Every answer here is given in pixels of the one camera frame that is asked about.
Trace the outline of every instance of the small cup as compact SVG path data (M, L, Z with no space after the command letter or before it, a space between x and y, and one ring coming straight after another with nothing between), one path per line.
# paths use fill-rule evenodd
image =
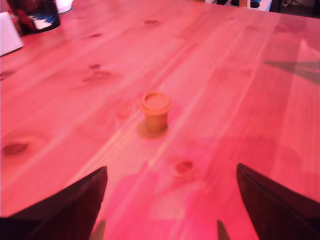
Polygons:
M149 131L161 132L168 127L168 113L172 107L170 97L162 92L153 91L142 97L140 107Z

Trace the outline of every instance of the wood grain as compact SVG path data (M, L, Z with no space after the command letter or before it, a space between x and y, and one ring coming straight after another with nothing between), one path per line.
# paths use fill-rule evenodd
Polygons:
M73 4L1 58L2 216L100 166L92 239L214 240L218 220L231 240L257 239L238 163L320 202L319 19L186 0ZM173 100L158 137L138 108L151 90Z

